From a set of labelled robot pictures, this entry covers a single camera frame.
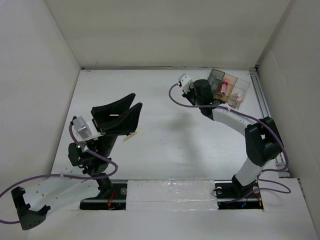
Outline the pale yellow pen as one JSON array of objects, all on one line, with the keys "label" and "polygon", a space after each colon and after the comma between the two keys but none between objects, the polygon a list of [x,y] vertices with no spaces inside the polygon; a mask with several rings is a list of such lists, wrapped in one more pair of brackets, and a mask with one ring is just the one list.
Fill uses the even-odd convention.
[{"label": "pale yellow pen", "polygon": [[138,128],[135,132],[130,133],[128,136],[126,136],[123,141],[127,141],[130,138],[132,138],[133,136],[137,135],[138,133],[140,133],[142,130],[140,128]]}]

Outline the pink pencil sharpener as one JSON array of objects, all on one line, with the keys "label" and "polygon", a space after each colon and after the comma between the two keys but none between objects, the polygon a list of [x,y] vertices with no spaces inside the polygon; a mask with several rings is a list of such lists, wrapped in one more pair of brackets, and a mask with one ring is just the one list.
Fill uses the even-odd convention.
[{"label": "pink pencil sharpener", "polygon": [[243,97],[242,97],[242,96],[239,96],[236,100],[237,100],[238,102],[243,102]]}]

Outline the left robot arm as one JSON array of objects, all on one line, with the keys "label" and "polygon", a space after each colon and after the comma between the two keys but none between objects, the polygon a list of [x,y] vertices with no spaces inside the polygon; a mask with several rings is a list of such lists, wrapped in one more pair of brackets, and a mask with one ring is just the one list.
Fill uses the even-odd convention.
[{"label": "left robot arm", "polygon": [[77,201],[114,196],[110,177],[119,166],[111,152],[119,136],[129,136],[138,127],[143,104],[134,104],[135,97],[130,93],[115,102],[94,106],[90,121],[73,116],[68,126],[68,161],[60,171],[30,177],[30,181],[42,180],[35,186],[22,187],[23,180],[14,184],[10,193],[22,230],[39,226],[55,211]]}]

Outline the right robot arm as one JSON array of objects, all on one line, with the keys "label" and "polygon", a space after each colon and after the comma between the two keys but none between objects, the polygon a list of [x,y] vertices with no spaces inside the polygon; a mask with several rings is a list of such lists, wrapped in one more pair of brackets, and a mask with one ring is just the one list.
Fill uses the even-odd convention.
[{"label": "right robot arm", "polygon": [[178,81],[182,96],[191,106],[199,108],[207,118],[222,123],[244,137],[246,160],[231,179],[231,191],[236,198],[253,189],[253,184],[265,166],[284,150],[274,120],[270,117],[256,119],[234,110],[226,101],[216,98],[206,79],[191,80],[183,76]]}]

